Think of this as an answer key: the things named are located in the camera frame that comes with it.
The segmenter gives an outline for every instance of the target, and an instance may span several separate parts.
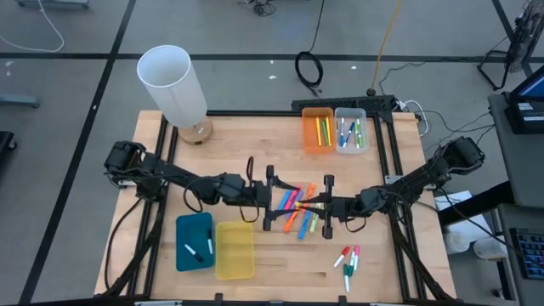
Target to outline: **floor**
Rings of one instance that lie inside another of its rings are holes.
[[[137,60],[130,54],[160,44],[186,48],[197,59],[195,70],[210,109],[288,110],[292,100],[312,98],[297,79],[292,60],[281,55],[309,48],[320,1],[277,0],[277,11],[264,18],[236,2],[92,0],[90,10],[46,6],[66,41],[62,54],[28,55],[0,42],[0,93],[36,95],[42,104],[39,109],[0,106],[0,130],[15,132],[19,142],[0,178],[0,232],[4,233],[0,244],[7,246],[0,248],[0,304],[19,302],[49,216],[62,204],[64,214],[35,291],[25,296],[41,302],[92,295],[117,195],[102,175],[102,163],[113,142],[132,138],[139,111],[156,108],[136,77]],[[384,52],[401,57],[386,57],[380,76],[402,66],[403,60],[485,54],[506,36],[493,3],[406,1]],[[394,0],[326,1],[313,53],[376,55],[395,4]],[[500,4],[512,25],[523,11],[524,0]],[[123,25],[124,37],[115,45]],[[8,0],[0,2],[0,35],[34,48],[56,48],[59,43],[38,10]],[[499,48],[506,49],[507,42]],[[108,55],[112,50],[127,56],[114,61]],[[266,60],[254,54],[267,54]],[[540,56],[544,56],[543,42],[534,52],[534,57]],[[337,59],[323,62],[321,97],[365,95],[374,58]],[[539,65],[531,68],[534,71]],[[303,63],[309,75],[315,73],[313,69],[309,62]],[[486,69],[494,78],[502,74],[502,64]],[[510,75],[506,90],[524,79],[523,72]],[[387,94],[417,100],[424,109],[442,113],[453,128],[486,112],[486,98],[493,94],[476,64],[467,62],[443,61],[392,71],[383,86]],[[449,135],[436,115],[428,114],[428,120],[424,148]],[[486,116],[473,126],[491,122]],[[474,138],[480,134],[466,133]],[[506,179],[493,131],[482,138],[480,148],[487,156],[485,165],[467,177],[454,178],[448,190],[478,193]],[[472,252],[451,256],[450,263],[460,298],[515,304],[490,295],[500,285],[495,263],[478,260]]]

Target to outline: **white paper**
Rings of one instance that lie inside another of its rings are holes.
[[[457,202],[470,199],[473,196],[470,194],[469,191],[462,191],[462,192],[457,192],[455,194],[448,195],[448,197],[450,198],[450,201],[453,204],[455,204]],[[450,206],[450,203],[446,200],[445,196],[443,195],[435,197],[434,204],[436,205],[439,211],[446,209]],[[479,224],[480,226],[482,226],[484,229],[491,232],[489,225],[487,224],[487,222],[485,222],[484,216],[482,216],[481,214],[478,216],[474,216],[470,219],[473,220],[476,224]],[[450,232],[453,232],[453,231],[462,232],[467,237],[468,241],[470,242],[478,241],[480,239],[489,237],[489,235],[487,235],[482,229],[478,228],[476,225],[471,224],[470,222],[466,220],[458,222],[456,224],[448,225],[446,228]]]

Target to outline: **pink highlighter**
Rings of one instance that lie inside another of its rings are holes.
[[[302,188],[301,185],[297,185],[298,190],[293,190],[291,193],[291,196],[289,197],[289,200],[287,201],[286,205],[283,207],[283,209],[291,209],[291,206],[295,203],[295,199],[297,198],[298,193],[300,192],[300,189]]]
[[[354,263],[354,271],[357,271],[357,263],[359,262],[359,245],[355,246],[355,263]]]

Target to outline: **orange container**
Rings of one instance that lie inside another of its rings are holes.
[[[319,118],[321,146],[317,139],[318,132],[315,126],[315,118]],[[327,146],[327,139],[323,133],[322,120],[329,119],[329,134],[331,138],[330,146]],[[336,147],[336,126],[334,125],[334,111],[330,107],[308,107],[303,109],[303,146],[306,153],[309,154],[328,154],[334,151]]]

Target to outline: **keyboard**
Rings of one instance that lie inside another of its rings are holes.
[[[513,246],[524,257],[518,256],[518,263],[524,278],[544,280],[544,230],[510,229]]]
[[[293,111],[301,111],[305,107],[331,107],[334,110],[337,107],[346,107],[362,108],[367,114],[374,114],[379,111],[392,111],[396,105],[396,98],[393,95],[384,95],[374,97],[293,100],[291,102],[291,109]]]

